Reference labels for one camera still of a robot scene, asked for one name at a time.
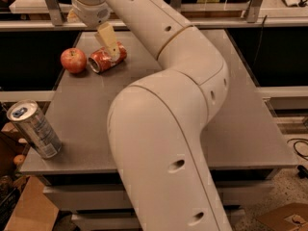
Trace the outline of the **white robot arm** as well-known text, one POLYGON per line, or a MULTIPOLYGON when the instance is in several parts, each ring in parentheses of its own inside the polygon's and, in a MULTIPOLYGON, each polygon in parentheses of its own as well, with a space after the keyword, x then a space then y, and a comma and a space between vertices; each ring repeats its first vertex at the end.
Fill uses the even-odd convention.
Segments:
POLYGON ((232 231, 200 135, 229 90, 227 63, 163 0, 72 0, 88 26, 115 13, 161 66, 123 89, 107 118, 110 148, 143 231, 232 231))

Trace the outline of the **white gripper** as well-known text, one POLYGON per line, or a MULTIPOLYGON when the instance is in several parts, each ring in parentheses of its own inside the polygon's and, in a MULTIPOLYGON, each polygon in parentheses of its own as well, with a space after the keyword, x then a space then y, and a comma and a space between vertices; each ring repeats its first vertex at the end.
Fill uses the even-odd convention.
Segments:
POLYGON ((120 56, 114 27, 105 22, 110 17, 110 8, 104 0, 71 0, 72 9, 67 14, 68 23, 80 20, 88 27, 97 27, 95 34, 98 42, 105 47, 113 60, 120 56))

